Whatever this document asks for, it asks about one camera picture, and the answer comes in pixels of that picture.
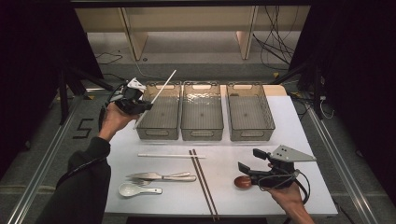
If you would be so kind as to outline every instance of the black sweater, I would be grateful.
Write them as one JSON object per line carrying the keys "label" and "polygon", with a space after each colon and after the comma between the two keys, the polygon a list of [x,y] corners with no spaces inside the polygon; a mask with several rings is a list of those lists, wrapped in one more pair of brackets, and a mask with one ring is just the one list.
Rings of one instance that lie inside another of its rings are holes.
{"label": "black sweater", "polygon": [[[110,153],[110,144],[94,137],[86,151],[75,152],[69,159],[68,171]],[[54,192],[36,223],[102,223],[111,170],[106,159],[76,172]]]}

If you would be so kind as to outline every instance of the person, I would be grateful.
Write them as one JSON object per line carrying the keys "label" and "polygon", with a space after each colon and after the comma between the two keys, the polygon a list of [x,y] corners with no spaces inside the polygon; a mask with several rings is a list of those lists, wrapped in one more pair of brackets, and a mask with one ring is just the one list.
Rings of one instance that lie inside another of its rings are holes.
{"label": "person", "polygon": [[[37,224],[102,223],[106,208],[111,169],[106,161],[110,140],[138,115],[123,113],[114,103],[108,105],[99,134],[85,151],[75,152],[68,161],[67,174],[58,182]],[[299,187],[268,189],[274,200],[295,223],[314,223],[304,209]]]}
{"label": "person", "polygon": [[314,223],[312,217],[305,210],[300,188],[295,182],[285,189],[267,189],[267,191],[280,207],[285,210],[286,215],[293,220],[293,223]]}

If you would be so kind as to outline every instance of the gray translucent container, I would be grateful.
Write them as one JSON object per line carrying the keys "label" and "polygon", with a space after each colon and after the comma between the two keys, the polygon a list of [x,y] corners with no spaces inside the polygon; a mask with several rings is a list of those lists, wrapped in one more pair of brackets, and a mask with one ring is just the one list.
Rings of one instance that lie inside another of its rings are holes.
{"label": "gray translucent container", "polygon": [[268,141],[275,129],[264,88],[260,82],[227,85],[231,141]]}
{"label": "gray translucent container", "polygon": [[[152,101],[165,82],[150,81],[143,93],[143,100]],[[181,82],[170,81],[137,126],[140,139],[177,140],[180,118]]]}
{"label": "gray translucent container", "polygon": [[220,141],[224,130],[217,81],[183,84],[181,135],[185,141]]}

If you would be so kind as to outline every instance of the brown chopstick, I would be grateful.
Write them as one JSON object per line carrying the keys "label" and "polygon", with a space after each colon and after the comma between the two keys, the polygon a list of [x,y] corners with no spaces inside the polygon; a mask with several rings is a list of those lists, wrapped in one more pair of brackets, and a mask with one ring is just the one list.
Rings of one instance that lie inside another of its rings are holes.
{"label": "brown chopstick", "polygon": [[[195,149],[192,150],[192,153],[195,156],[197,155],[197,153],[195,152]],[[199,162],[198,157],[194,157],[194,159],[196,160],[196,162],[198,164],[198,168],[199,168],[199,170],[201,172],[202,179],[204,180],[204,183],[205,183],[205,186],[206,186],[206,189],[207,189],[207,194],[209,195],[210,202],[212,202],[213,209],[215,210],[215,214],[216,214],[215,217],[216,217],[217,220],[220,220],[219,214],[218,214],[218,210],[216,209],[215,202],[213,202],[212,194],[210,193],[210,190],[209,190],[209,186],[206,183],[206,179],[205,179],[204,171],[202,170],[202,167],[201,167],[201,163]]]}
{"label": "brown chopstick", "polygon": [[215,220],[215,216],[213,216],[212,207],[210,206],[209,200],[207,199],[207,195],[206,195],[206,191],[205,191],[205,188],[204,188],[204,184],[202,183],[201,175],[200,175],[200,173],[199,173],[199,171],[198,171],[197,164],[195,164],[194,157],[191,157],[191,160],[192,160],[192,164],[194,165],[195,172],[196,172],[197,175],[198,175],[198,179],[199,179],[199,183],[201,184],[202,191],[204,192],[205,199],[206,199],[206,203],[207,203],[207,206],[209,207],[210,215],[212,216],[213,221],[216,221],[216,220]]}

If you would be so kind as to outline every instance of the desk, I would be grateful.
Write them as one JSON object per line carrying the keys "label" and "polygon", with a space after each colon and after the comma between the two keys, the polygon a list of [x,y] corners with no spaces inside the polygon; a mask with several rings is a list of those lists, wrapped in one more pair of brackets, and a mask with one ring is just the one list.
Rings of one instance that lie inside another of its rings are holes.
{"label": "desk", "polygon": [[[254,147],[271,152],[279,145],[293,147],[312,155],[304,130],[293,103],[280,86],[264,86],[276,129],[268,142],[231,142],[228,131],[228,115],[225,87],[221,87],[224,132],[219,142],[142,141],[130,123],[119,131],[111,141],[112,151],[107,158],[112,169],[106,212],[125,216],[163,217],[209,217],[205,196],[199,181],[195,182],[152,182],[151,187],[163,189],[161,195],[137,195],[123,198],[118,187],[126,175],[143,172],[157,172],[170,175],[191,172],[196,175],[191,159],[142,158],[137,153],[188,154],[195,148],[197,154],[206,155],[200,159],[207,184],[221,217],[268,217],[283,215],[284,211],[269,193],[258,187],[238,189],[233,180],[242,175],[237,163],[254,170],[268,170],[268,161],[255,158]],[[296,162],[295,168],[307,175],[311,184],[311,197],[306,204],[312,216],[331,217],[337,214],[330,193],[324,183],[316,162]],[[302,176],[299,179],[306,185]]]}

